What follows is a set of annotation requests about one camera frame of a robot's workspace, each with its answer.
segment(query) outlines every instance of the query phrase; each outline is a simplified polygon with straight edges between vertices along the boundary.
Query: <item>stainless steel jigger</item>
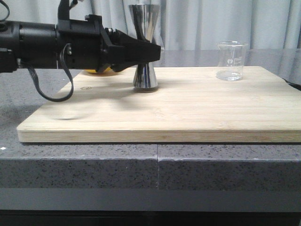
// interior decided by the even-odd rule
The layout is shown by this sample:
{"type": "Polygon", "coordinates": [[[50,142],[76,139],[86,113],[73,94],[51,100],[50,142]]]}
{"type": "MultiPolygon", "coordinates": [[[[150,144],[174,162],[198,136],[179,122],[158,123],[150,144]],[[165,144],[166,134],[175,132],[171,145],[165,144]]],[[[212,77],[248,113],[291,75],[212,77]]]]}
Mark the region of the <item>stainless steel jigger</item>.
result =
{"type": "MultiPolygon", "coordinates": [[[[134,22],[137,39],[151,42],[158,18],[159,5],[130,5],[129,9],[134,22]]],[[[157,86],[156,74],[152,64],[138,65],[134,77],[134,87],[150,90],[155,89],[157,86]]]]}

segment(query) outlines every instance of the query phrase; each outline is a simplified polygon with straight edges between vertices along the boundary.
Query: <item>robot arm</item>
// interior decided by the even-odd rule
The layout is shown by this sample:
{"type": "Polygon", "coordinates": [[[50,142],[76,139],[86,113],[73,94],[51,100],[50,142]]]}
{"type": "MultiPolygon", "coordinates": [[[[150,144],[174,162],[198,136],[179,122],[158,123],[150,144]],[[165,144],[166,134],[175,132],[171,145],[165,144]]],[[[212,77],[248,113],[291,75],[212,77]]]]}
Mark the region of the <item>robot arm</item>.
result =
{"type": "Polygon", "coordinates": [[[59,56],[68,44],[65,63],[68,68],[106,68],[119,72],[137,64],[160,59],[160,46],[129,37],[119,30],[103,27],[102,17],[86,16],[71,20],[69,0],[61,0],[58,24],[5,21],[0,24],[0,72],[22,68],[61,68],[59,56]]]}

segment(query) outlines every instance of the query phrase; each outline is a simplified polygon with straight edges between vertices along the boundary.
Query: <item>wooden cutting board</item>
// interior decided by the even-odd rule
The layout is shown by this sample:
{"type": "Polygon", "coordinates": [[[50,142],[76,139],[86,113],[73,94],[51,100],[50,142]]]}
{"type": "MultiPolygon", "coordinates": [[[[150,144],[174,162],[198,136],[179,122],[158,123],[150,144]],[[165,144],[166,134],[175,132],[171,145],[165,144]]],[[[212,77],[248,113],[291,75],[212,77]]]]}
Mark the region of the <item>wooden cutting board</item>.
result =
{"type": "MultiPolygon", "coordinates": [[[[301,142],[301,92],[262,67],[240,81],[216,67],[155,68],[159,89],[133,89],[135,68],[81,72],[75,92],[18,127],[21,142],[301,142]]],[[[66,85],[58,94],[70,89],[66,85]]]]}

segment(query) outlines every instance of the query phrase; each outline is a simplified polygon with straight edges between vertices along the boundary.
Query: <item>gray countertop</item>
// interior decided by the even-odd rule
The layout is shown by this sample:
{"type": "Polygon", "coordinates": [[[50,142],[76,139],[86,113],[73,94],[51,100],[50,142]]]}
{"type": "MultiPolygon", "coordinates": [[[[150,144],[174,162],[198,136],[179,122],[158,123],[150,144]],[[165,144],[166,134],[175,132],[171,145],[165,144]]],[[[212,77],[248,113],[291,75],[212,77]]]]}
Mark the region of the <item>gray countertop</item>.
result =
{"type": "MultiPolygon", "coordinates": [[[[164,51],[154,65],[215,66],[217,54],[164,51]]],[[[246,65],[301,84],[299,49],[250,50],[246,65]]],[[[49,95],[68,82],[37,72],[49,95]]],[[[25,69],[0,74],[2,210],[301,211],[301,144],[20,143],[17,125],[44,102],[25,69]]]]}

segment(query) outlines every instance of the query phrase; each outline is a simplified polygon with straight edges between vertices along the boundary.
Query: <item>white curtain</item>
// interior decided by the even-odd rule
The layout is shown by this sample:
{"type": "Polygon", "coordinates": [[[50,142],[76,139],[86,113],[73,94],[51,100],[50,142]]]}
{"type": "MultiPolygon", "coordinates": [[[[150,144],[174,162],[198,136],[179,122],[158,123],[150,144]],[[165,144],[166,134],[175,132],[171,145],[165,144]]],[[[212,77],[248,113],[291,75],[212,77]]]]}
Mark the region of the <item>white curtain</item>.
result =
{"type": "MultiPolygon", "coordinates": [[[[5,0],[9,20],[56,24],[60,0],[5,0]]],[[[85,0],[71,18],[103,16],[103,25],[135,36],[128,5],[161,5],[154,39],[166,50],[217,49],[223,40],[250,48],[300,48],[301,0],[85,0]]],[[[5,14],[1,7],[0,14],[5,14]]]]}

